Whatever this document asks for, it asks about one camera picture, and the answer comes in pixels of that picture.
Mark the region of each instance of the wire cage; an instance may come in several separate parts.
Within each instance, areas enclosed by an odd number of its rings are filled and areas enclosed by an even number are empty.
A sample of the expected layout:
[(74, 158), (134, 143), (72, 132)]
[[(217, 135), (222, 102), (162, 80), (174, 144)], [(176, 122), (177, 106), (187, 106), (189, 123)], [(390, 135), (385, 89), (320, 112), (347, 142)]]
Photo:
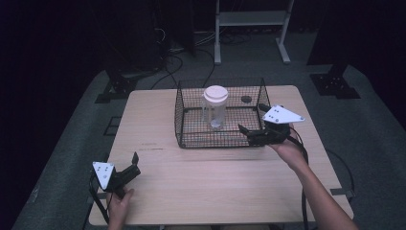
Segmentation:
[[(221, 85), (228, 90), (225, 123), (212, 128), (205, 117), (203, 93)], [(179, 81), (175, 104), (175, 134), (182, 149), (249, 147), (238, 124), (249, 130), (264, 127), (265, 112), (258, 104), (270, 105), (263, 79), (215, 79)]]

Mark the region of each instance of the white lid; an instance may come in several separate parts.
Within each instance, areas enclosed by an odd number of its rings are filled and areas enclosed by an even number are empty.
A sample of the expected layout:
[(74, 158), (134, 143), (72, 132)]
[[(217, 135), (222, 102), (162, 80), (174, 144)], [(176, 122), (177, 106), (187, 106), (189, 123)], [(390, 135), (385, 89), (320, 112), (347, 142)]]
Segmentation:
[(204, 91), (204, 98), (211, 106), (221, 106), (227, 101), (228, 91), (226, 88), (213, 85)]

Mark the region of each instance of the clear plastic container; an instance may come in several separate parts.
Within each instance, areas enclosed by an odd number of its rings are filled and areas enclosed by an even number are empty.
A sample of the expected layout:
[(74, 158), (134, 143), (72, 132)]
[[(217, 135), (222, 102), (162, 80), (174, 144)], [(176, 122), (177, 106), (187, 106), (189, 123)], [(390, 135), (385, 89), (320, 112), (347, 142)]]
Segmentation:
[(203, 109), (206, 110), (208, 124), (213, 128), (224, 127), (228, 98), (227, 89), (219, 85), (210, 86), (204, 91), (203, 98)]

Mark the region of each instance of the person's hand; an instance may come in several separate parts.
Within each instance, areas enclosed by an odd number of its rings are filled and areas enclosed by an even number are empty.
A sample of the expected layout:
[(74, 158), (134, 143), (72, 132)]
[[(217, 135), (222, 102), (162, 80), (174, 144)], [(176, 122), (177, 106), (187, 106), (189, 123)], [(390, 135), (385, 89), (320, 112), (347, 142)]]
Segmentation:
[(125, 218), (128, 214), (129, 200), (134, 194), (134, 190), (125, 191), (125, 196), (120, 199), (116, 194), (107, 193), (106, 201), (108, 205), (109, 230), (119, 230), (123, 228)]
[[(298, 139), (293, 130), (290, 131), (290, 136)], [(302, 165), (306, 165), (305, 158), (303, 157), (299, 147), (287, 139), (281, 144), (269, 145), (269, 147), (272, 148), (278, 154), (278, 156), (294, 171), (296, 171)]]

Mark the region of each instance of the gray floor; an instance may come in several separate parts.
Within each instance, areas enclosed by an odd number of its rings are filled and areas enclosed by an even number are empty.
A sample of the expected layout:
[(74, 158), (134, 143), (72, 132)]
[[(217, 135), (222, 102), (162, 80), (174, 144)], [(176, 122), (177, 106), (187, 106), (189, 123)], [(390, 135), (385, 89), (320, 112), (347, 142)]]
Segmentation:
[[(368, 79), (352, 67), (345, 78), (361, 99), (319, 96), (309, 75), (325, 73), (329, 66), (305, 65), (315, 35), (287, 35), (286, 49), (292, 59), (289, 65), (282, 63), (275, 34), (252, 35), (249, 42), (237, 46), (223, 45), (222, 64), (215, 67), (211, 78), (264, 78), (267, 85), (296, 85), (325, 148), (336, 152), (352, 171), (355, 222), (361, 229), (402, 229), (406, 226), (405, 130), (374, 93)], [(213, 45), (200, 49), (212, 53)], [(204, 52), (197, 51), (196, 57), (186, 53), (177, 56), (183, 59), (182, 68), (173, 74), (177, 81), (206, 79), (213, 68), (212, 58)], [(170, 59), (168, 68), (176, 69), (178, 64), (178, 59)], [(136, 89), (149, 89), (165, 74), (162, 71), (140, 80)], [(103, 135), (104, 130), (111, 117), (123, 114), (126, 103), (95, 103), (107, 82), (108, 77), (101, 72), (89, 85), (37, 182), (35, 195), (13, 229), (105, 229), (87, 222), (88, 181), (91, 163), (103, 160), (114, 141), (114, 136)], [(166, 78), (155, 89), (173, 86), (172, 79)], [(350, 177), (344, 164), (332, 154), (329, 157), (343, 187), (348, 189)], [(302, 228), (300, 223), (280, 226)]]

